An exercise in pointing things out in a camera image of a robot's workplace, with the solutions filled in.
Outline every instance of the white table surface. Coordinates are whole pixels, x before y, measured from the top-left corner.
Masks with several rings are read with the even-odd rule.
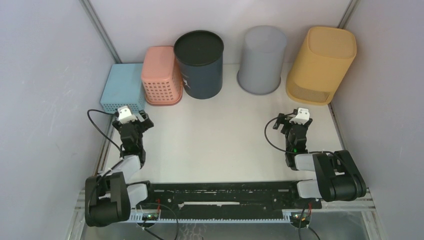
[[[264,137],[265,124],[279,113],[309,109],[313,122],[307,132],[309,151],[341,150],[339,137],[327,105],[295,102],[286,94],[286,76],[292,64],[285,63],[281,85],[268,95],[252,95],[237,83],[238,64],[223,66],[223,85],[218,95],[205,100],[185,92],[174,106],[146,105],[154,122],[143,137],[146,151],[144,167],[130,182],[218,183],[291,181],[315,179],[314,172],[293,171],[286,165],[283,152],[270,146]],[[285,148],[285,137],[268,126],[272,143]],[[121,144],[115,130],[113,141]],[[106,169],[119,160],[119,152],[110,145]]]

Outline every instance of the yellow plastic container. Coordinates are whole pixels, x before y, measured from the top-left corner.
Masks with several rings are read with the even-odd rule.
[[[355,36],[351,32],[312,27],[288,73],[288,96],[305,104],[329,104],[356,54]]]

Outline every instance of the black cable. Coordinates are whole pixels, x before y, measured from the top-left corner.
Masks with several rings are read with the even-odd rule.
[[[153,205],[156,205],[156,206],[162,206],[162,207],[165,207],[165,208],[167,208],[167,209],[169,209],[172,213],[173,213],[173,215],[175,216],[175,221],[176,221],[176,232],[175,232],[175,237],[174,237],[174,239],[173,240],[177,240],[177,238],[178,238],[178,232],[180,231],[180,226],[179,226],[179,223],[178,223],[178,217],[177,217],[177,214],[175,214],[175,212],[174,211],[172,211],[172,209],[170,208],[170,207],[168,207],[168,206],[165,206],[165,205],[163,205],[163,204],[160,204],[160,203],[146,203],[147,205],[148,204],[153,204]],[[161,237],[159,237],[159,236],[157,236],[156,234],[154,234],[153,232],[151,232],[151,231],[149,231],[149,230],[147,230],[146,228],[144,228],[144,230],[147,232],[147,233],[149,233],[149,234],[151,234],[153,237],[155,237],[155,238],[157,238],[157,239],[159,239],[159,240],[163,240]]]
[[[295,114],[294,112],[292,112],[292,113],[289,113],[289,114],[286,114],[286,116],[289,116],[289,115],[293,115],[293,114]],[[265,135],[265,139],[266,139],[266,141],[271,145],[271,146],[273,146],[275,149],[277,149],[277,150],[280,150],[281,152],[284,152],[284,153],[288,153],[288,154],[297,154],[297,152],[291,152],[291,151],[286,151],[286,150],[284,150],[284,149],[281,149],[281,148],[279,148],[279,147],[277,147],[276,145],[274,145],[270,140],[269,140],[269,138],[268,138],[268,136],[267,136],[267,128],[268,128],[268,125],[270,125],[270,123],[272,123],[272,121],[274,121],[274,120],[276,120],[276,119],[278,119],[278,117],[274,117],[273,119],[271,119],[271,120],[269,120],[269,122],[267,122],[266,123],[266,125],[265,125],[265,130],[263,131],[263,133],[264,133],[264,135]],[[343,165],[345,164],[345,162],[339,157],[339,156],[337,156],[334,152],[332,152],[332,151],[310,151],[310,152],[308,152],[309,154],[318,154],[318,153],[323,153],[323,154],[331,154],[331,155],[333,155],[337,160],[339,160],[340,161],[340,163],[342,163]]]
[[[313,234],[315,234],[315,236],[316,236],[316,238],[317,238],[318,240],[321,240],[320,236],[318,236],[318,233],[317,233],[315,230],[313,230],[310,226],[308,227],[308,229],[309,229],[311,232],[313,232]]]
[[[110,139],[102,130],[100,130],[100,128],[96,125],[96,123],[93,121],[92,117],[90,116],[90,112],[98,112],[101,114],[106,114],[106,115],[114,115],[113,113],[108,113],[105,111],[100,111],[97,109],[89,109],[87,111],[87,117],[88,120],[91,122],[91,124],[95,127],[95,129],[97,129],[97,131],[103,136],[105,137],[110,143],[112,143],[118,150],[119,150],[119,156],[122,157],[123,151],[122,148],[119,147],[112,139]],[[112,172],[113,169],[115,169],[119,164],[121,164],[123,162],[123,159],[121,159],[120,161],[118,161],[115,165],[113,165],[108,171],[106,171],[99,179],[98,181],[95,183],[95,187],[92,189],[91,193],[90,193],[90,198],[88,199],[88,203],[87,203],[87,211],[88,211],[88,216],[91,218],[91,212],[90,212],[90,202],[92,200],[92,197],[94,195],[94,192],[96,191],[97,187],[99,187],[99,183],[103,181],[103,179],[105,179],[105,177]]]
[[[161,238],[160,236],[158,236],[158,235],[154,234],[153,232],[151,232],[151,231],[150,231],[149,229],[147,229],[147,228],[144,228],[143,230],[144,230],[144,231],[146,231],[148,234],[152,235],[153,237],[155,237],[155,238],[159,239],[159,240],[164,240],[163,238]]]
[[[281,152],[288,153],[288,154],[296,154],[296,152],[286,151],[286,150],[284,150],[284,149],[281,149],[281,148],[277,147],[276,145],[274,145],[274,144],[273,144],[273,143],[272,143],[272,142],[268,139],[268,136],[267,136],[267,128],[268,128],[268,125],[269,125],[270,123],[272,123],[272,121],[274,121],[274,120],[276,120],[276,119],[278,119],[278,117],[274,117],[273,119],[269,120],[269,122],[265,125],[265,130],[264,130],[263,132],[264,132],[264,134],[265,134],[265,139],[266,139],[266,141],[267,141],[267,142],[268,142],[271,146],[273,146],[275,149],[280,150]]]
[[[298,229],[298,233],[299,233],[299,240],[302,240],[302,235],[301,235],[302,216],[303,216],[303,214],[305,213],[305,210],[306,210],[307,206],[309,206],[309,203],[311,203],[311,202],[307,202],[307,203],[305,204],[305,206],[304,206],[304,207],[303,207],[303,209],[302,209],[302,213],[300,214],[300,218],[299,218],[299,229]]]
[[[88,111],[87,111],[87,117],[88,117],[88,120],[90,120],[90,122],[91,122],[91,124],[95,127],[95,129],[97,129],[97,131],[104,137],[104,138],[106,138],[107,140],[109,140],[109,142],[111,143],[111,144],[113,144],[118,150],[119,150],[119,153],[120,153],[120,156],[122,157],[123,156],[123,152],[122,152],[122,150],[121,150],[121,148],[112,140],[112,139],[110,139],[105,133],[103,133],[103,131],[102,130],[100,130],[100,128],[94,123],[94,121],[93,121],[93,119],[92,119],[92,117],[90,116],[90,112],[98,112],[98,113],[101,113],[101,114],[106,114],[106,115],[114,115],[113,113],[107,113],[107,112],[105,112],[105,111],[100,111],[100,110],[97,110],[97,109],[89,109]]]

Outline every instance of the metal frame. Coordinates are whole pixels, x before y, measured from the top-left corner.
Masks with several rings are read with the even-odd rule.
[[[119,58],[119,55],[114,47],[114,45],[112,44],[112,41],[110,40],[105,28],[103,27],[99,17],[97,16],[92,4],[90,3],[90,0],[79,0],[85,10],[85,12],[87,13],[88,17],[90,18],[91,22],[93,23],[94,27],[96,28],[96,30],[98,31],[98,33],[101,36],[101,39],[103,40],[107,50],[110,52],[111,56],[113,57],[115,63],[120,64],[121,59]],[[340,20],[340,23],[338,25],[338,28],[344,29],[346,28],[353,12],[355,11],[356,7],[358,6],[358,3],[360,2],[360,0],[351,0],[349,5],[347,6],[347,9],[342,17],[342,19]],[[342,138],[342,134],[340,132],[340,128],[339,128],[339,124],[337,121],[337,117],[333,108],[333,105],[330,103],[328,105],[330,113],[331,113],[331,117],[333,119],[340,143],[343,147],[343,149],[346,148],[345,142],[343,141]],[[109,124],[108,125],[108,129],[106,130],[106,134],[108,136],[112,136],[113,133],[113,127],[111,127],[112,125]],[[100,171],[102,171],[105,167],[106,164],[106,157],[108,155],[108,151],[109,151],[109,147],[110,147],[110,143],[106,140],[102,141],[101,143],[101,150],[100,150],[100,154],[99,154],[99,158],[98,158],[98,162],[96,165],[96,169],[94,170],[93,174],[96,174]],[[350,201],[350,202],[342,202],[342,201],[335,201],[335,202],[324,202],[321,201],[322,204],[322,208],[321,209],[314,209],[315,212],[362,212],[362,217],[365,223],[365,227],[368,233],[368,236],[370,239],[372,240],[385,240],[386,238],[384,237],[384,235],[382,234],[382,227],[376,212],[376,208],[374,206],[374,202],[371,196],[371,193],[369,191],[369,189],[367,189],[367,193],[365,195],[365,197],[362,198],[358,198],[355,201]],[[284,209],[282,210],[282,219],[262,219],[262,220],[232,220],[232,221],[227,221],[227,220],[219,220],[219,219],[213,219],[211,221],[213,222],[220,222],[220,223],[232,223],[232,222],[237,222],[237,223],[264,223],[266,221],[270,221],[270,222],[281,222],[281,223],[288,223],[290,222],[289,216],[293,213],[293,212],[300,212],[299,209]],[[74,210],[74,214],[72,216],[69,228],[68,228],[68,232],[66,235],[66,239],[67,240],[80,240],[83,234],[83,230],[84,230],[84,226],[85,226],[85,190],[83,189],[78,196],[78,200],[76,202],[76,206],[75,206],[75,210]],[[140,216],[139,216],[139,212],[137,212],[136,210],[132,210],[131,211],[131,217],[128,220],[128,222],[139,222]],[[163,219],[160,220],[159,222],[174,222],[173,220],[170,219]],[[204,223],[209,223],[210,220],[204,220]]]
[[[351,19],[355,9],[357,8],[361,0],[350,0],[349,5],[347,5],[346,11],[343,14],[337,28],[345,29]]]
[[[79,0],[82,7],[85,10],[85,13],[87,13],[87,16],[90,18],[91,23],[93,24],[96,31],[100,34],[101,40],[104,42],[104,45],[106,46],[107,50],[109,51],[110,55],[112,56],[113,60],[116,64],[121,64],[122,61],[118,55],[117,50],[115,49],[111,38],[108,36],[108,33],[106,32],[105,28],[103,27],[102,22],[99,19],[99,16],[97,16],[96,11],[93,8],[93,5],[91,4],[90,0]]]

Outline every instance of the pink plastic basket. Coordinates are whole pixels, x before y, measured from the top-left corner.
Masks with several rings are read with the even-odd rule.
[[[181,100],[182,77],[172,46],[152,46],[147,50],[141,80],[150,105],[170,106]]]

